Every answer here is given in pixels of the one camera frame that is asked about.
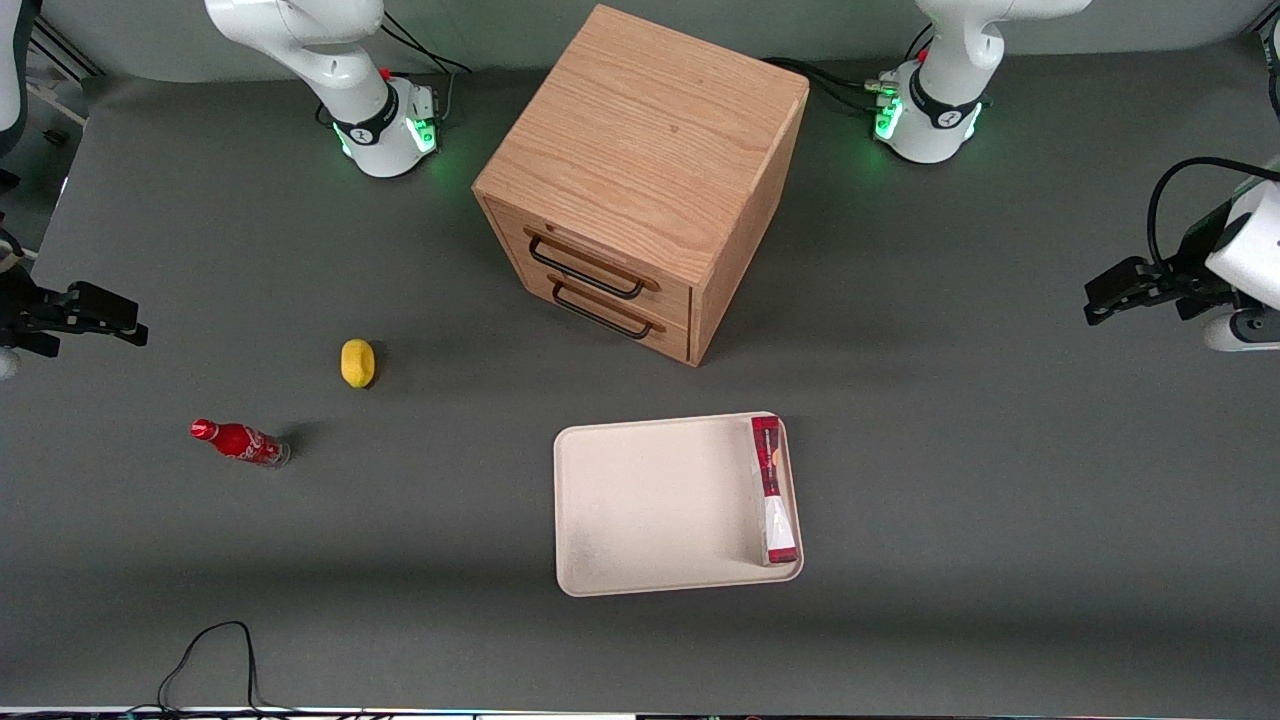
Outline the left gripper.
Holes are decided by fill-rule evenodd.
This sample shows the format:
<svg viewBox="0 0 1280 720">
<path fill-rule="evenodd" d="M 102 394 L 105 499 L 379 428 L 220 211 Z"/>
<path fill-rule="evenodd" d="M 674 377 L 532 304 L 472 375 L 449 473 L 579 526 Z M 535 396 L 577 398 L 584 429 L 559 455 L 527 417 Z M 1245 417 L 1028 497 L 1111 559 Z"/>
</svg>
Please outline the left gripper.
<svg viewBox="0 0 1280 720">
<path fill-rule="evenodd" d="M 1279 187 L 1262 179 L 1197 222 L 1181 237 L 1178 270 L 1194 293 L 1178 302 L 1181 319 L 1231 304 L 1279 309 Z M 1181 297 L 1169 273 L 1143 258 L 1125 258 L 1085 283 L 1085 320 L 1098 325 L 1138 307 Z"/>
</svg>

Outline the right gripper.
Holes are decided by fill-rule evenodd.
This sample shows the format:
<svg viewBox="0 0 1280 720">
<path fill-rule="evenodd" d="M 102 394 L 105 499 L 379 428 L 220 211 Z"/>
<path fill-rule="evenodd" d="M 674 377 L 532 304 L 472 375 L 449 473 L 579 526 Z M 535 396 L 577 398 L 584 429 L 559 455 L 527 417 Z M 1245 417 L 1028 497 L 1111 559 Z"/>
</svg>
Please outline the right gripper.
<svg viewBox="0 0 1280 720">
<path fill-rule="evenodd" d="M 31 306 L 41 302 L 41 288 L 23 265 L 1 273 L 1 346 L 56 357 L 59 338 L 44 332 L 26 333 Z M 69 334 L 105 334 L 136 347 L 148 343 L 148 328 L 140 323 L 140 305 L 90 282 L 74 282 L 60 293 L 49 291 L 40 304 L 40 325 Z"/>
</svg>

